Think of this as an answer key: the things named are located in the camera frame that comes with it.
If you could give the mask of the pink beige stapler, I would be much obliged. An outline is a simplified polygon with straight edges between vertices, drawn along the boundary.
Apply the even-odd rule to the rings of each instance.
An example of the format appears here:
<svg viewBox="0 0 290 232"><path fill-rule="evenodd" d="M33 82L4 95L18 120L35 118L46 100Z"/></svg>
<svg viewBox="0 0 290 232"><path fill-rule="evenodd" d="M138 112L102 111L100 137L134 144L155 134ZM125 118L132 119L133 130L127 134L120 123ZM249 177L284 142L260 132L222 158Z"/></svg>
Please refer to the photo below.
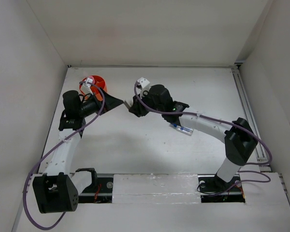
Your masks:
<svg viewBox="0 0 290 232"><path fill-rule="evenodd" d="M131 108L131 104L127 101L124 101L124 105L126 106L127 109Z"/></svg>

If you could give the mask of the clear blue-capped glue bottle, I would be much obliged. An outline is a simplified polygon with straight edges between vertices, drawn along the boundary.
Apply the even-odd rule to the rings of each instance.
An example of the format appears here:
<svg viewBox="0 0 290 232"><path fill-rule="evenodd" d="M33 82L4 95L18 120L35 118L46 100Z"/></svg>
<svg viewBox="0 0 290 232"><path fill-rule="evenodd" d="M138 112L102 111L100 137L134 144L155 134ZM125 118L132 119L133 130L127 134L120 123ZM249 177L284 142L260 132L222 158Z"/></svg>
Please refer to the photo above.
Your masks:
<svg viewBox="0 0 290 232"><path fill-rule="evenodd" d="M172 123L170 123L170 127L188 136L191 136L193 134L193 129L191 128L182 127L182 126L179 126L177 124L172 124Z"/></svg>

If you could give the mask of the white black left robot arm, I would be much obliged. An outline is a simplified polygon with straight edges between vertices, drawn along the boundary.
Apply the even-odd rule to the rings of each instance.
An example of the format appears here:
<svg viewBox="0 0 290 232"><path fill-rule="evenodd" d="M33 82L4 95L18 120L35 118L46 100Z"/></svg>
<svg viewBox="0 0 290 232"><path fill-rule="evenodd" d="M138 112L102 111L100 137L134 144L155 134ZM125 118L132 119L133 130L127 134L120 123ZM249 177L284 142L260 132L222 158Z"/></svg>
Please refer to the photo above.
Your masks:
<svg viewBox="0 0 290 232"><path fill-rule="evenodd" d="M79 195L84 190L91 192L98 187L95 169L80 168L72 172L72 160L85 130L85 118L92 114L102 115L123 104L122 100L105 91L102 101L92 94L81 96L76 90L69 90L62 96L64 110L58 128L61 145L52 152L46 170L35 177L32 184L42 214L75 211Z"/></svg>

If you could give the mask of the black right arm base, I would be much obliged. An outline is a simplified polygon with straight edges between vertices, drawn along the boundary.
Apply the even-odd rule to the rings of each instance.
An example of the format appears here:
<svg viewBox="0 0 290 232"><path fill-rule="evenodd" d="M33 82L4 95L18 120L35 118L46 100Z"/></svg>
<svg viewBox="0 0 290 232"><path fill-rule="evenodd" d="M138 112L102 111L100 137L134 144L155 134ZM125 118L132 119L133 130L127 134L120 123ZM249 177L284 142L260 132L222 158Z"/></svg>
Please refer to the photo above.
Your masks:
<svg viewBox="0 0 290 232"><path fill-rule="evenodd" d="M214 174L198 175L197 191L201 195L201 203L245 203L244 191L239 174L236 174L230 182L224 182Z"/></svg>

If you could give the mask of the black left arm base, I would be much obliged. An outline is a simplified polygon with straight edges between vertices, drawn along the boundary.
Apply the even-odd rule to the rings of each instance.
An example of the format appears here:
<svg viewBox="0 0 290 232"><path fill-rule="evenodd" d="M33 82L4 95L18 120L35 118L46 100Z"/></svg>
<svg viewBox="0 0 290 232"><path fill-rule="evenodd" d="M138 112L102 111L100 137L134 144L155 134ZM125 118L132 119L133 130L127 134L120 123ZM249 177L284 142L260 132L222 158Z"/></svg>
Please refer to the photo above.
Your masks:
<svg viewBox="0 0 290 232"><path fill-rule="evenodd" d="M98 174L94 168L81 168L71 173L78 191L79 203L112 203L114 175Z"/></svg>

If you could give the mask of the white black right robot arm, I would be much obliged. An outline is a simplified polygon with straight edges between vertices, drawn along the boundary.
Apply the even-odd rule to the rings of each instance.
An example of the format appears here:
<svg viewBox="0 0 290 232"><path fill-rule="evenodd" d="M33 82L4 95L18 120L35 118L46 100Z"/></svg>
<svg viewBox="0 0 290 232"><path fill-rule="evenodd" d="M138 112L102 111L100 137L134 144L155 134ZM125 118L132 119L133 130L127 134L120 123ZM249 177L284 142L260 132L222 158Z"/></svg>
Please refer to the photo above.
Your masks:
<svg viewBox="0 0 290 232"><path fill-rule="evenodd" d="M226 158L215 174L214 185L219 190L228 188L233 176L247 164L258 144L249 123L243 118L227 125L205 119L193 112L188 104L174 101L163 85L138 84L136 87L141 92L124 102L130 113L142 117L149 112L158 112L170 124L206 133L223 142Z"/></svg>

